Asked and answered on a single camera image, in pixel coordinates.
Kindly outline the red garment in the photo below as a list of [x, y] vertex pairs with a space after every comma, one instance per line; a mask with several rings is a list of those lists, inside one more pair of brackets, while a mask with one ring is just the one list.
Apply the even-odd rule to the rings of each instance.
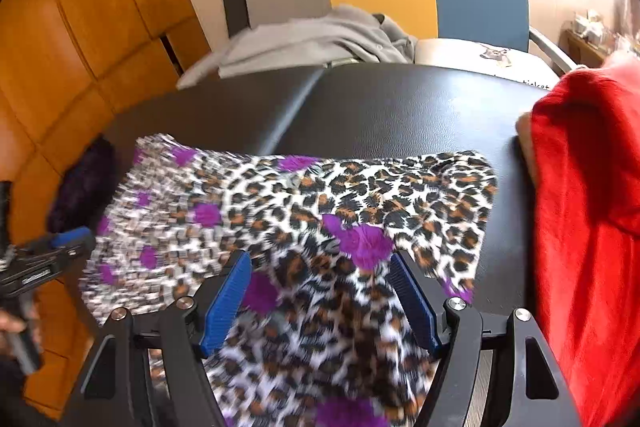
[[537, 321], [586, 426], [639, 410], [639, 63], [574, 70], [530, 120]]

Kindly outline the wooden desk with clutter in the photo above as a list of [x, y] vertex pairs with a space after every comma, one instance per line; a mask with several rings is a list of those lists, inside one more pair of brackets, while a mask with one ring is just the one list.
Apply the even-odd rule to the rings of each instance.
[[605, 26], [598, 11], [588, 10], [575, 13], [566, 23], [561, 43], [575, 63], [598, 68], [615, 51], [616, 35]]

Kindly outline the grey garment on chair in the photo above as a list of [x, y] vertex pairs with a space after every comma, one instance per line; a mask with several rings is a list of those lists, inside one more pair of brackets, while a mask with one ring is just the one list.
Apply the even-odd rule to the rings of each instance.
[[417, 43], [418, 38], [392, 18], [342, 4], [322, 17], [292, 18], [242, 30], [190, 67], [178, 80], [177, 88], [194, 87], [212, 72], [230, 78], [349, 61], [411, 64]]

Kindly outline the leopard print purple garment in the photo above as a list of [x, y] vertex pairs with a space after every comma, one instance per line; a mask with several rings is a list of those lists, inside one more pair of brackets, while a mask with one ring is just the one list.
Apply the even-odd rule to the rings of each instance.
[[437, 366], [387, 280], [405, 253], [471, 299], [497, 178], [479, 153], [253, 156], [138, 140], [79, 282], [103, 322], [193, 295], [235, 251], [253, 278], [204, 369], [232, 426], [409, 426]]

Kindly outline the wooden wardrobe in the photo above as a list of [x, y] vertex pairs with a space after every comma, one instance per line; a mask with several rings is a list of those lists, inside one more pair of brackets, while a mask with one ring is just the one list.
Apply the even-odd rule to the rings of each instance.
[[43, 234], [65, 170], [125, 109], [209, 50], [190, 0], [1, 0], [1, 176], [9, 230]]

